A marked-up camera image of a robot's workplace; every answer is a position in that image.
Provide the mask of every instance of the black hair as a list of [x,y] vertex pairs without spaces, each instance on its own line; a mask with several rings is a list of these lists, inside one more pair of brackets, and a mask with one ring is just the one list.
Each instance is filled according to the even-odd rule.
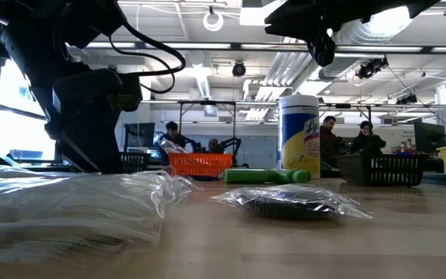
[[169,122],[168,124],[166,124],[166,131],[176,131],[178,130],[178,124],[176,124],[175,122]]
[[372,129],[372,124],[369,121],[362,121],[361,123],[361,129],[364,129],[364,127],[369,126],[370,129]]
[[334,122],[337,122],[337,119],[334,116],[326,116],[323,120],[323,122],[328,122],[330,120],[333,120]]

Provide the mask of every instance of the disinfecting wipes container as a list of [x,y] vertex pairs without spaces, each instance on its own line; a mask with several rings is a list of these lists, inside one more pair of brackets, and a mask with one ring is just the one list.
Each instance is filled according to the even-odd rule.
[[281,168],[310,171],[320,178],[319,101],[314,96],[292,95],[279,103]]

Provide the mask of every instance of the table surface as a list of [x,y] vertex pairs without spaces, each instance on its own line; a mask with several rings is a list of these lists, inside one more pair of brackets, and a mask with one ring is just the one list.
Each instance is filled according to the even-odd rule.
[[93,278],[446,279],[446,186],[319,184],[361,202],[374,219],[265,219],[211,201],[226,190],[205,183],[165,221],[158,246]]

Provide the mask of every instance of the orange plastic basket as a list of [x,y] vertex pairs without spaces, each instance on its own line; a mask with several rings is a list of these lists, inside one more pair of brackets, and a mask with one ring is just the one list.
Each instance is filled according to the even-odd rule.
[[232,154],[168,153],[173,175],[217,177],[232,165]]

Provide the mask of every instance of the person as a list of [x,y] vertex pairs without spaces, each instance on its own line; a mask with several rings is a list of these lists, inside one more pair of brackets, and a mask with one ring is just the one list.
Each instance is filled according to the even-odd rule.
[[[175,143],[176,145],[183,148],[185,148],[187,143],[195,143],[192,139],[182,136],[178,131],[178,125],[173,121],[166,124],[166,133],[158,139],[157,143],[158,146],[163,139],[169,140],[170,142]],[[161,159],[161,164],[163,165],[170,164],[170,161],[168,159],[168,154],[166,153],[165,150],[163,150],[163,148],[161,148],[161,146],[160,146],[160,159]]]
[[351,153],[361,153],[366,155],[382,155],[381,149],[386,146],[386,142],[379,136],[372,133],[372,124],[369,121],[361,123],[361,131],[354,138]]
[[337,136],[332,132],[337,119],[334,116],[327,116],[323,120],[323,125],[319,129],[321,161],[330,167],[336,167],[337,160]]
[[217,139],[211,139],[208,144],[208,152],[223,154],[225,150],[221,148]]

